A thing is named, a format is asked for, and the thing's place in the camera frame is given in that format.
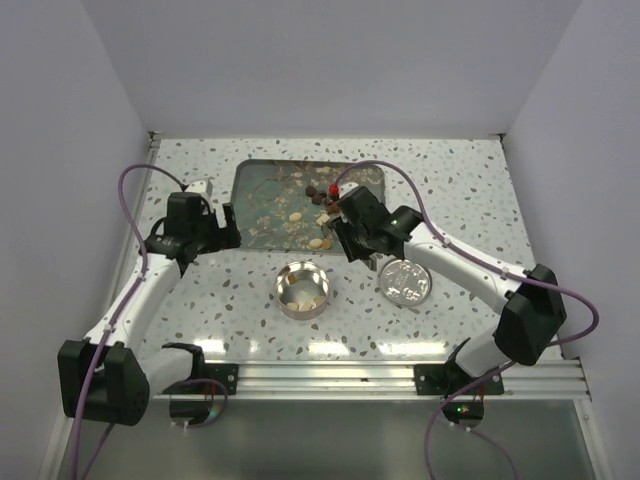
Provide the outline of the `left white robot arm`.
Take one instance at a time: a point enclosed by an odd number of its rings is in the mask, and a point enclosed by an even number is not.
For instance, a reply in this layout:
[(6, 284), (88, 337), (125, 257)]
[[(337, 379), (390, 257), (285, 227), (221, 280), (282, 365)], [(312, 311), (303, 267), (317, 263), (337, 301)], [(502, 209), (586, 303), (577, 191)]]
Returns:
[(227, 394), (194, 344), (169, 342), (146, 360), (138, 358), (146, 332), (165, 297), (188, 267), (205, 254), (241, 244), (232, 204), (224, 218), (194, 192), (176, 192), (166, 214), (142, 242), (131, 276), (107, 312), (81, 340), (67, 340), (57, 362), (64, 414), (134, 426), (149, 400), (176, 390)]

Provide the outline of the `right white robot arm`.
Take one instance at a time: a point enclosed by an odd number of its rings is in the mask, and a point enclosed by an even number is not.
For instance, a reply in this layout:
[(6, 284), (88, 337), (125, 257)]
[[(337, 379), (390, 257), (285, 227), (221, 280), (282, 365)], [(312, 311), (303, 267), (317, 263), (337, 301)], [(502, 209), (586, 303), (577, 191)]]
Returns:
[(498, 315), (495, 327), (464, 340), (449, 356), (443, 375), (451, 389), (468, 392), (481, 376), (508, 362), (537, 363), (566, 319), (552, 270), (522, 269), (471, 247), (457, 253), (452, 239), (433, 233), (417, 210), (389, 211), (353, 182), (338, 191), (340, 216), (332, 225), (349, 261), (381, 254), (412, 262), (445, 276)]

